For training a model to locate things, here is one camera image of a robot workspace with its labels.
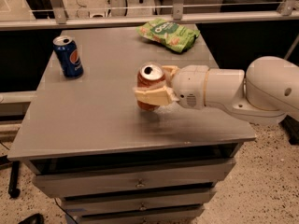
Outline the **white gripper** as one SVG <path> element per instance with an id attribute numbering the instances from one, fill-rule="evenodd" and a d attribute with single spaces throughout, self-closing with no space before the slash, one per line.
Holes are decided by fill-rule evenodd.
<path id="1" fill-rule="evenodd" d="M 170 105 L 174 102 L 184 108 L 204 107 L 204 84 L 209 68 L 205 65 L 188 65 L 179 69 L 175 65 L 162 66 L 165 76 L 172 78 L 172 88 L 149 90 L 134 88 L 137 101 L 148 105 Z"/>

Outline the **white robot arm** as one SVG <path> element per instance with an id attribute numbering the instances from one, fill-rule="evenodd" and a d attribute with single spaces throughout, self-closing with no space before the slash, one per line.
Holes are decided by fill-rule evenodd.
<path id="1" fill-rule="evenodd" d="M 273 56 L 256 59 L 245 71 L 145 63 L 134 93 L 144 109 L 176 103 L 218 108 L 251 123 L 278 124 L 288 116 L 299 120 L 299 66 Z"/>

